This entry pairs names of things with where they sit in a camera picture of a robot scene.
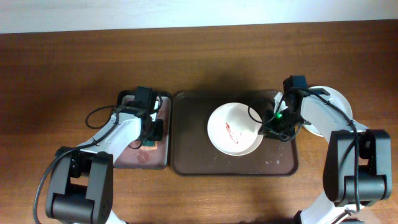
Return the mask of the green orange sponge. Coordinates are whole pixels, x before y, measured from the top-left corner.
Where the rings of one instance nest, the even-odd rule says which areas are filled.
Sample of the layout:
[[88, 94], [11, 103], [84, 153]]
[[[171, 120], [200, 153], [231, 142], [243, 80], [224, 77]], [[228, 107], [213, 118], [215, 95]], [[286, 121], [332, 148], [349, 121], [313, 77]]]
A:
[[142, 150], [156, 150], [157, 149], [157, 141], [148, 141], [145, 140], [141, 145]]

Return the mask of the pale green plate front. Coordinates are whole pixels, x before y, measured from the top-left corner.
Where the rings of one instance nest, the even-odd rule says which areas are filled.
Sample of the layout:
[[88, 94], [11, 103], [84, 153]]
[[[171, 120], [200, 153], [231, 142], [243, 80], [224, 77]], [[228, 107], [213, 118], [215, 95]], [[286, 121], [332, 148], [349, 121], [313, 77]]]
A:
[[243, 103], [226, 103], [212, 112], [207, 123], [208, 137], [220, 152], [244, 156], [255, 151], [262, 142], [258, 113]]

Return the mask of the white plate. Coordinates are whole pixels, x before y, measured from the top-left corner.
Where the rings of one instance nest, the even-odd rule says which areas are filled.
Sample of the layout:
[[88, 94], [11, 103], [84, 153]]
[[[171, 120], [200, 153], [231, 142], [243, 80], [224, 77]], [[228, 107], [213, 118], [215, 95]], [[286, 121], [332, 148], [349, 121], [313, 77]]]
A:
[[[345, 113], [345, 115], [347, 115], [350, 119], [353, 119], [353, 111], [351, 105], [348, 102], [348, 100], [339, 91], [330, 88], [328, 86], [318, 85], [310, 87], [310, 89], [318, 89], [318, 88], [325, 89], [330, 94], [332, 103], [335, 104], [337, 107], [339, 107], [339, 109], [341, 109]], [[304, 128], [310, 133], [322, 137], [322, 135], [320, 134], [318, 129], [314, 127], [314, 125], [304, 124]]]

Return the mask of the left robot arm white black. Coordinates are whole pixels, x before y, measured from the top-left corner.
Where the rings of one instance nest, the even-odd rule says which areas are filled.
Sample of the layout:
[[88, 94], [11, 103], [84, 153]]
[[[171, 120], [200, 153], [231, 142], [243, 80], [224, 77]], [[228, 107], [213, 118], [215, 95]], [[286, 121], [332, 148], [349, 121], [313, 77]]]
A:
[[50, 178], [45, 213], [62, 223], [122, 223], [113, 212], [114, 163], [133, 141], [161, 141], [162, 119], [152, 115], [162, 107], [162, 97], [139, 86], [131, 101], [111, 106], [106, 124], [86, 142], [62, 146], [40, 180]]

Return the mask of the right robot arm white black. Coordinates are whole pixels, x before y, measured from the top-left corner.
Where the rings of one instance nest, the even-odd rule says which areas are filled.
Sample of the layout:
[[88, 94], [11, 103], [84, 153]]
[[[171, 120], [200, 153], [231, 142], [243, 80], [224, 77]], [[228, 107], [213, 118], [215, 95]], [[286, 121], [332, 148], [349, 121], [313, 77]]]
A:
[[304, 76], [283, 82], [258, 133], [281, 142], [293, 140], [303, 124], [313, 125], [328, 143], [323, 192], [294, 216], [295, 223], [341, 223], [392, 194], [391, 138], [350, 118], [324, 88], [309, 88]]

